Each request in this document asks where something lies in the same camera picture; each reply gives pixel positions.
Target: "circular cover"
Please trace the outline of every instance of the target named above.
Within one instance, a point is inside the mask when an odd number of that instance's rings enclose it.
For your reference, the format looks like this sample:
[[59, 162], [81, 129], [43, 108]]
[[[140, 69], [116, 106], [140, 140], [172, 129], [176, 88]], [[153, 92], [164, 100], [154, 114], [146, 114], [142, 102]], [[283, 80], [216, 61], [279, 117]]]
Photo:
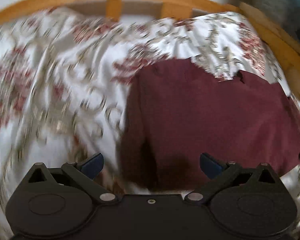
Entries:
[[49, 185], [47, 193], [43, 184], [34, 184], [31, 191], [15, 192], [7, 204], [6, 216], [14, 230], [32, 236], [65, 234], [79, 227], [93, 209], [90, 197], [77, 188]]
[[225, 189], [211, 200], [210, 210], [224, 227], [250, 237], [269, 237], [287, 230], [297, 208], [289, 193], [244, 192], [244, 186]]

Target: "red flower pattern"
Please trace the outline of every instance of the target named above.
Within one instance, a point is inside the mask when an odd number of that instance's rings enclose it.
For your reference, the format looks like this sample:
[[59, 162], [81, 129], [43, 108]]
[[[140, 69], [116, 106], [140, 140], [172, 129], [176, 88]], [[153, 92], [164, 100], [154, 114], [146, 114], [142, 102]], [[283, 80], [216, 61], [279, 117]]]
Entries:
[[54, 84], [52, 87], [52, 96], [55, 99], [61, 100], [65, 87], [62, 83]]
[[87, 41], [92, 37], [108, 33], [116, 26], [117, 23], [106, 18], [98, 21], [81, 21], [73, 27], [72, 33], [75, 35], [74, 41], [78, 43], [81, 41]]
[[0, 62], [0, 129], [12, 116], [20, 115], [32, 84], [26, 69], [25, 48], [15, 48]]
[[217, 77], [218, 81], [226, 81], [229, 80], [224, 73], [219, 74]]
[[55, 11], [58, 8], [58, 6], [53, 6], [49, 10], [47, 10], [47, 14], [51, 14], [53, 11]]
[[38, 27], [38, 22], [35, 18], [29, 18], [26, 20], [26, 25], [31, 28], [31, 27]]
[[134, 31], [136, 33], [144, 33], [148, 30], [148, 27], [146, 24], [138, 24], [134, 27]]
[[253, 68], [265, 75], [265, 50], [260, 38], [253, 34], [250, 28], [241, 22], [239, 24], [239, 47], [243, 49], [242, 57], [250, 60]]
[[149, 45], [137, 44], [129, 50], [127, 57], [121, 64], [114, 62], [113, 67], [119, 71], [119, 74], [114, 76], [111, 81], [125, 85], [130, 84], [134, 75], [141, 68], [168, 58], [168, 53], [162, 54], [158, 49], [152, 49]]
[[193, 30], [195, 21], [196, 20], [192, 19], [192, 18], [191, 19], [180, 20], [180, 21], [175, 21], [173, 23], [173, 26], [174, 27], [184, 26], [186, 28], [186, 30], [189, 32], [189, 31]]

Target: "dark red fabric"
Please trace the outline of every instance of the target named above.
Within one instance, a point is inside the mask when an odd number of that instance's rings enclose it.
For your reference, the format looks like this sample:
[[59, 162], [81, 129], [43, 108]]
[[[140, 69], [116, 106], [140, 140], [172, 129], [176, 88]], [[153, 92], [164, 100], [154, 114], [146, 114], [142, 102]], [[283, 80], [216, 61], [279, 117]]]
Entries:
[[127, 103], [124, 177], [148, 188], [194, 189], [207, 180], [203, 152], [247, 168], [268, 162], [281, 176], [299, 163], [300, 114], [280, 84], [249, 72], [218, 82], [190, 59], [141, 69]]

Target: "bed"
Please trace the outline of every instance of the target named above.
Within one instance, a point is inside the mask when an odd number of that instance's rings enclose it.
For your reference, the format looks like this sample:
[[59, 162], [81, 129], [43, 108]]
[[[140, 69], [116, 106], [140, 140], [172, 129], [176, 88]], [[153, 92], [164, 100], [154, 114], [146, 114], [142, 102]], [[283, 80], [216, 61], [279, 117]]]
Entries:
[[[100, 184], [149, 194], [117, 163], [129, 84], [144, 66], [189, 57], [222, 80], [241, 69], [279, 82], [300, 110], [300, 45], [247, 4], [23, 0], [0, 11], [0, 239], [12, 234], [7, 200], [36, 162], [59, 167], [102, 152]], [[300, 165], [282, 181], [298, 230]]]

